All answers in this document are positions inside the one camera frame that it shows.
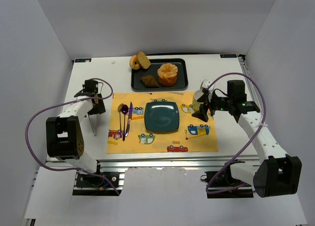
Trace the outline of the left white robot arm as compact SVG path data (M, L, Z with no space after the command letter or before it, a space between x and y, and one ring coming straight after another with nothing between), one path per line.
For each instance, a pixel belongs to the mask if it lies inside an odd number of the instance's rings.
M85 80L83 89L75 96L76 101L64 112L46 120L47 154L65 161L80 171L100 173L99 162L85 152L80 123L85 117L105 113L102 95L96 80Z

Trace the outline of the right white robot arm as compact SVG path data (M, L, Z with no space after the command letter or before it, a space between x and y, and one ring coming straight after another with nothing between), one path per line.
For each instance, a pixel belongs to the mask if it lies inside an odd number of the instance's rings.
M233 157L210 179L208 185L219 179L231 182L239 180L241 186L252 186L260 197L295 194L302 163L298 157L290 156L275 140L256 103L247 100L245 82L229 80L227 93L223 97L217 96L210 85L209 80L201 83L202 95L197 100L200 107L193 117L208 121L216 111L227 111L249 137L249 143L258 154L260 166L254 167Z

